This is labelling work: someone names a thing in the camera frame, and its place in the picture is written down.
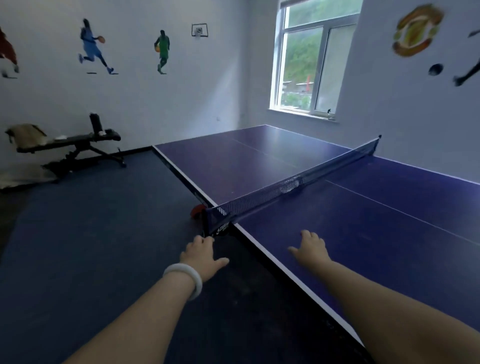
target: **white wall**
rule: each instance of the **white wall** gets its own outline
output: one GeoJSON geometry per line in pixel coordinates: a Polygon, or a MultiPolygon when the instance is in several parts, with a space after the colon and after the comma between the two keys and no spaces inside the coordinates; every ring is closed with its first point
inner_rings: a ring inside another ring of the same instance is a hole
{"type": "MultiPolygon", "coordinates": [[[[20,74],[0,78],[0,131],[27,122],[49,136],[89,133],[88,114],[96,112],[104,128],[122,136],[96,145],[111,152],[236,129],[246,113],[247,6],[247,0],[3,2],[0,27],[20,74]],[[79,63],[84,17],[95,36],[105,37],[99,47],[119,75],[108,75],[99,60],[79,63]],[[192,37],[192,23],[208,23],[209,38],[192,37]],[[161,29],[171,41],[167,75],[158,74],[153,48],[161,29]]],[[[15,75],[6,60],[0,66],[15,75]]],[[[67,151],[21,155],[5,135],[0,168],[67,151]]]]}
{"type": "Polygon", "coordinates": [[[480,3],[438,0],[445,11],[432,45],[411,58],[392,51],[398,21],[419,0],[364,0],[337,107],[338,123],[267,110],[277,0],[252,0],[249,125],[271,124],[354,147],[383,134],[378,155],[480,181],[480,73],[461,87],[480,57],[480,3]],[[445,69],[428,75],[435,63],[445,69]]]}

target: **table tennis table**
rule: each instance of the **table tennis table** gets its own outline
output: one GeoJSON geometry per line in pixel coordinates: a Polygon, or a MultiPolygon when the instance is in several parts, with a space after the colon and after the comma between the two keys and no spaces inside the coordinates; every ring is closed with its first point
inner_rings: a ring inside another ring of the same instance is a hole
{"type": "MultiPolygon", "coordinates": [[[[269,125],[153,148],[210,209],[351,151],[269,125]]],[[[230,225],[358,342],[287,251],[302,229],[324,238],[334,261],[480,330],[480,185],[370,153],[283,192],[230,225]]]]}

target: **window sill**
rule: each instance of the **window sill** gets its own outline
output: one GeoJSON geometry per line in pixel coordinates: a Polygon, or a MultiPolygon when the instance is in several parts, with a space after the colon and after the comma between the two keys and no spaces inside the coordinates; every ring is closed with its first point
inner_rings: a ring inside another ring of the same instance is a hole
{"type": "Polygon", "coordinates": [[[274,108],[269,108],[269,110],[282,112],[282,113],[285,113],[285,114],[299,115],[299,116],[303,116],[303,117],[306,117],[306,118],[328,121],[328,122],[332,122],[334,124],[338,124],[338,122],[334,119],[329,119],[329,118],[326,118],[326,117],[323,117],[323,116],[311,115],[311,114],[308,114],[306,112],[291,111],[291,110],[284,110],[284,109],[274,109],[274,108]]]}

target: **table tennis net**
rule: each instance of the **table tennis net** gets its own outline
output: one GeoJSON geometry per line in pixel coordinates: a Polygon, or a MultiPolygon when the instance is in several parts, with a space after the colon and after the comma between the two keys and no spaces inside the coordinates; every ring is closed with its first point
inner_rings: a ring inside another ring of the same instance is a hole
{"type": "Polygon", "coordinates": [[[276,182],[250,194],[236,198],[204,212],[204,229],[207,235],[217,235],[231,222],[237,222],[243,216],[261,208],[296,188],[315,182],[327,174],[351,164],[364,156],[372,155],[380,137],[352,149],[338,157],[332,158],[318,166],[310,168],[292,177],[276,182]]]}

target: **white bangle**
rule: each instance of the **white bangle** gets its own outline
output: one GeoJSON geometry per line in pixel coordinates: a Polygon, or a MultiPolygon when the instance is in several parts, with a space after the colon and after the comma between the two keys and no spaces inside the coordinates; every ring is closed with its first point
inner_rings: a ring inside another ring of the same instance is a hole
{"type": "Polygon", "coordinates": [[[163,275],[165,276],[167,273],[170,272],[183,272],[187,273],[195,282],[195,291],[192,293],[190,296],[189,301],[194,300],[200,295],[200,292],[202,291],[202,278],[200,277],[200,274],[193,269],[191,266],[183,263],[177,263],[177,264],[172,264],[165,269],[165,272],[163,272],[163,275]]]}

